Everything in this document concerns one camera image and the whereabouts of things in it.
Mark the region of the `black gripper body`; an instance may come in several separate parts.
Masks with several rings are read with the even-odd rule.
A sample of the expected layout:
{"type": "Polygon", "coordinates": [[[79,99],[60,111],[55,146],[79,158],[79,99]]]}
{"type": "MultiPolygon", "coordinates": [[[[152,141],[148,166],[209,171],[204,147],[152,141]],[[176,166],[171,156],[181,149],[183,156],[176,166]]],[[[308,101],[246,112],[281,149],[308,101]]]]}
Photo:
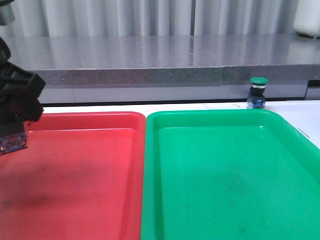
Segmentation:
{"type": "Polygon", "coordinates": [[[43,114],[39,97],[46,82],[36,73],[11,63],[11,52],[0,40],[0,134],[25,131],[24,122],[37,122],[43,114]]]}

